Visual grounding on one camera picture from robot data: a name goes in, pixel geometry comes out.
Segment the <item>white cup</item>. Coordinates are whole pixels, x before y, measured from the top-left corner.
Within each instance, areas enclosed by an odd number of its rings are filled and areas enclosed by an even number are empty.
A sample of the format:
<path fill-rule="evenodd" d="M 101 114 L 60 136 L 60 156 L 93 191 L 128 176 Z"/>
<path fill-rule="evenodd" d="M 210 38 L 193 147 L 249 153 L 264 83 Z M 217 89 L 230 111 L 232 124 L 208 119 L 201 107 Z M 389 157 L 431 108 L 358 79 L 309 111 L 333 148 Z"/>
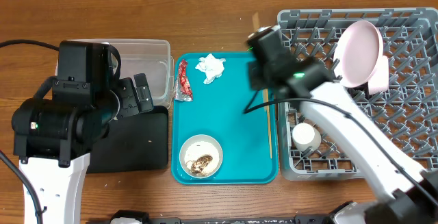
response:
<path fill-rule="evenodd" d="M 299 123 L 292 129 L 292 140 L 301 152 L 307 149 L 316 150 L 321 144 L 321 134 L 312 125 Z"/>

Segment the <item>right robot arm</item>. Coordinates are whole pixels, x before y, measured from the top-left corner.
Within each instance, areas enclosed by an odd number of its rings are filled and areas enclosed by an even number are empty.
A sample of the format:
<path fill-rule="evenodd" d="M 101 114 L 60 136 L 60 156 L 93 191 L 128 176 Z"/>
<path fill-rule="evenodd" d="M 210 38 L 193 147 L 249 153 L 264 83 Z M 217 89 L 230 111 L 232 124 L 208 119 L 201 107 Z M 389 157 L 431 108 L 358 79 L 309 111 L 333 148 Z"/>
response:
<path fill-rule="evenodd" d="M 376 201 L 348 201 L 325 223 L 436 223 L 437 172 L 403 153 L 366 116 L 345 88 L 313 57 L 300 61 L 286 49 L 279 27 L 265 27 L 247 41 L 255 61 L 250 87 L 271 89 L 271 104 L 292 104 L 322 128 L 359 168 Z"/>

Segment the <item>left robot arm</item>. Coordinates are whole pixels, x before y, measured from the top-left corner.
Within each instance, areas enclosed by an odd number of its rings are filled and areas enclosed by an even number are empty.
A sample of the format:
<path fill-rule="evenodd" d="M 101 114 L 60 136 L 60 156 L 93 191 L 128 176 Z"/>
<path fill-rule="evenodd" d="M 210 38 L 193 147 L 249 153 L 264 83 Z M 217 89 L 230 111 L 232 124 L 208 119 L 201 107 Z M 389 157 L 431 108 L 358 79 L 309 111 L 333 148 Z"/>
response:
<path fill-rule="evenodd" d="M 56 75 L 12 116 L 26 223 L 78 223 L 94 143 L 111 121 L 153 109 L 146 75 L 121 77 L 114 46 L 65 40 L 57 52 Z"/>

